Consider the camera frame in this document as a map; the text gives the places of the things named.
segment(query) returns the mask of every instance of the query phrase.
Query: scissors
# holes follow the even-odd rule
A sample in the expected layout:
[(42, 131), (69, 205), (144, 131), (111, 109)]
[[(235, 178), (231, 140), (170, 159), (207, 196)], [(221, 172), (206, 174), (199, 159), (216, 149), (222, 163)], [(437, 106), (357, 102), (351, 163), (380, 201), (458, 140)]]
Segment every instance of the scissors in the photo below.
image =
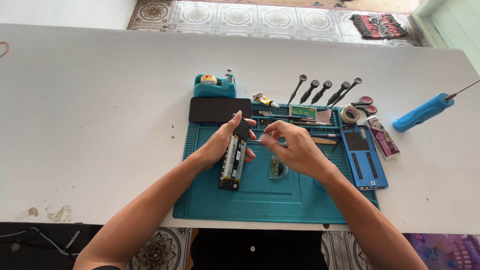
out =
[(359, 101), (357, 102), (352, 102), (350, 104), (346, 104), (346, 105), (342, 105), (342, 106), (339, 106), (339, 107), (347, 107), (347, 106), (352, 106), (352, 107), (355, 107), (357, 109), (360, 109), (362, 111), (365, 112), (365, 115), (370, 116), (372, 114), (376, 114), (377, 113), (377, 108), (373, 105), (371, 105), (373, 103), (373, 99), (369, 96), (363, 96), (359, 99)]

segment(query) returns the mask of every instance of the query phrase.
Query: white cable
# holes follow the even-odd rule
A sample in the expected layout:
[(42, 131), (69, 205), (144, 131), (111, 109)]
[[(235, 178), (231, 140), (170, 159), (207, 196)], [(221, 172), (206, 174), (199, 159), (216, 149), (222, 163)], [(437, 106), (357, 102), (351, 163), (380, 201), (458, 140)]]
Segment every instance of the white cable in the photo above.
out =
[[(37, 232), (40, 233), (41, 236), (43, 236), (43, 238), (47, 239), (50, 243), (52, 243), (59, 251), (60, 253), (62, 253), (63, 255), (72, 255), (72, 256), (76, 256), (80, 253), (71, 253), (71, 254), (68, 254), (65, 252), (65, 250), (61, 249), (55, 242), (53, 242), (50, 238), (46, 237), (39, 229), (35, 228), (35, 227), (32, 227), (28, 230), (31, 230), (31, 229), (34, 229), (36, 230)], [(28, 230), (25, 230), (25, 231), (21, 231), (19, 233), (12, 233), (12, 234), (6, 234), (6, 235), (0, 235), (0, 237), (7, 237), (7, 236), (13, 236), (13, 235), (17, 235), (17, 234), (21, 234), (21, 233), (24, 233), (24, 232), (27, 232)]]
[(22, 232), (19, 232), (19, 233), (12, 233), (12, 234), (6, 234), (6, 235), (0, 235), (0, 237), (7, 237), (7, 236), (13, 236), (13, 235), (17, 235), (17, 234), (21, 234), (21, 233), (24, 233), (28, 230), (25, 230), (25, 231), (22, 231)]

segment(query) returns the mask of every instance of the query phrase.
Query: finger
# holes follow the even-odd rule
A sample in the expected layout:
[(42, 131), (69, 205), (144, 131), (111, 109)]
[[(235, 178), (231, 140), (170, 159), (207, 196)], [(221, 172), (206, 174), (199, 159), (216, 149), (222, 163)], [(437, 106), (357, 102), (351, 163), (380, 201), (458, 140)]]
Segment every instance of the finger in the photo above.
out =
[(240, 124), (241, 110), (235, 114), (235, 116), (226, 124), (223, 124), (221, 128), (225, 129), (228, 133), (232, 133)]
[(247, 147), (245, 149), (245, 155), (248, 156), (252, 160), (254, 160), (256, 158), (256, 155), (253, 153), (253, 151), (250, 149), (250, 147)]
[(281, 160), (285, 159), (288, 155), (289, 150), (288, 148), (280, 146), (276, 140), (274, 140), (270, 135), (262, 134), (260, 136), (258, 142), (261, 145), (268, 147), (274, 154), (276, 154)]
[(248, 138), (252, 139), (252, 140), (256, 140), (257, 139), (257, 136), (255, 136), (255, 133), (253, 133), (253, 130), (250, 130), (248, 132)]
[(278, 138), (280, 138), (281, 135), (283, 135), (283, 133), (279, 130), (275, 130), (271, 134), (271, 136), (274, 140), (278, 140)]
[(248, 122), (248, 124), (250, 124), (250, 126), (257, 124), (257, 121), (255, 121), (255, 120), (248, 119), (248, 118), (244, 118), (244, 119)]
[(294, 125), (286, 123), (282, 120), (278, 120), (270, 124), (268, 127), (264, 129), (264, 133), (270, 133), (275, 130), (279, 130), (282, 133), (285, 133), (285, 131), (291, 130), (292, 128), (295, 128)]

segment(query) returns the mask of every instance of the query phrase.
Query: tape roll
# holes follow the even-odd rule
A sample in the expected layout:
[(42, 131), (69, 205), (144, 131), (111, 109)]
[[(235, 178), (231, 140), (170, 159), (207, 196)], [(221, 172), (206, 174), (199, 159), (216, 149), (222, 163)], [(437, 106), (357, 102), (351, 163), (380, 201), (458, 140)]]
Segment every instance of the tape roll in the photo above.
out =
[(340, 116), (342, 117), (342, 121), (344, 123), (353, 124), (360, 119), (360, 112), (356, 108), (348, 106), (340, 112)]

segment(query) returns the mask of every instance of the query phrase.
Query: blue phone back cover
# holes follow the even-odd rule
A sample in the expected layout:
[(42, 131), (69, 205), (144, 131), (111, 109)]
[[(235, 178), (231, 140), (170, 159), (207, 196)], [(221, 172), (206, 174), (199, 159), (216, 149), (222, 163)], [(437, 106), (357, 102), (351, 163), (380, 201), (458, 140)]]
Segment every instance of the blue phone back cover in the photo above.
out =
[(359, 190), (387, 189), (387, 178), (368, 127), (343, 125), (340, 127), (340, 133), (345, 142), (345, 150), (357, 188)]

